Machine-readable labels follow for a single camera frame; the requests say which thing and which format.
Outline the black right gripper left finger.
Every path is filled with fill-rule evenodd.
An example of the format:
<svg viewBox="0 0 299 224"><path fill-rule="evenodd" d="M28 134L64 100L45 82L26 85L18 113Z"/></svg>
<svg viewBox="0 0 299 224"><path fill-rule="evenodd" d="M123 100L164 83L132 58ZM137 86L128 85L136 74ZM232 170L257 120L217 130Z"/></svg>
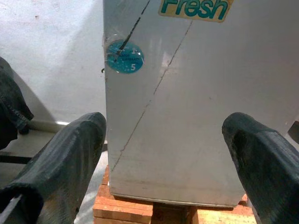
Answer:
<svg viewBox="0 0 299 224"><path fill-rule="evenodd" d="M69 123L0 190L3 224L72 224L99 162L107 124L99 112Z"/></svg>

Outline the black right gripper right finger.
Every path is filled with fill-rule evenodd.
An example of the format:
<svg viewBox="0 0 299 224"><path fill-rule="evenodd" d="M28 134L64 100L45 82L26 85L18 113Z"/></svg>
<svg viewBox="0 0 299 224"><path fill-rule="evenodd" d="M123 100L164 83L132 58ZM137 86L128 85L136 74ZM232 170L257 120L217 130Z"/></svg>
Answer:
<svg viewBox="0 0 299 224"><path fill-rule="evenodd" d="M263 224L299 222L299 153L278 131L234 112L222 124L239 180Z"/></svg>

